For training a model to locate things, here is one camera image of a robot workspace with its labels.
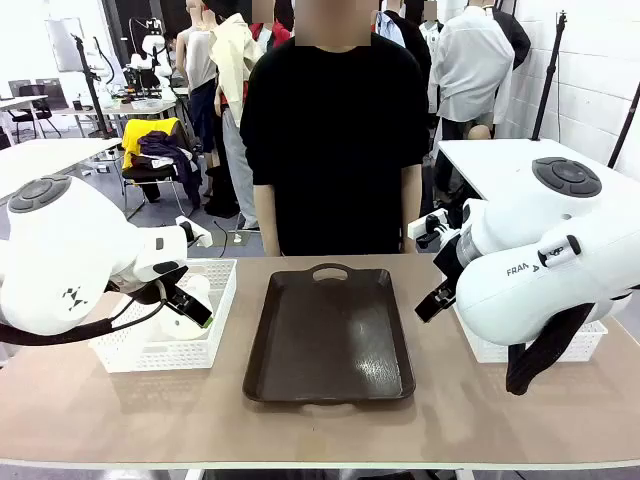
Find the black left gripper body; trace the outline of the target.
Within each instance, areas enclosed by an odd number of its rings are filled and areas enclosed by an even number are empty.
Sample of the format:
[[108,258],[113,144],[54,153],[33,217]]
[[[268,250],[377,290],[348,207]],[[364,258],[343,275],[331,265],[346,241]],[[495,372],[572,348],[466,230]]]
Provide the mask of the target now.
[[143,305],[151,305],[166,300],[170,305],[182,305],[186,293],[178,286],[179,281],[188,271],[178,268],[167,272],[132,293],[132,298]]

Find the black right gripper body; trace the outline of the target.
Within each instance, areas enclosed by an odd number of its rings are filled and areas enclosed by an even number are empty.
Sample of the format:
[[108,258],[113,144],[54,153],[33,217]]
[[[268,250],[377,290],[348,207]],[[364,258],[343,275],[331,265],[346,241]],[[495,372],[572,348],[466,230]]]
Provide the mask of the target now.
[[452,237],[439,250],[434,257],[434,265],[445,276],[447,288],[454,291],[457,286],[458,279],[464,270],[464,266],[458,259],[457,245],[459,237]]

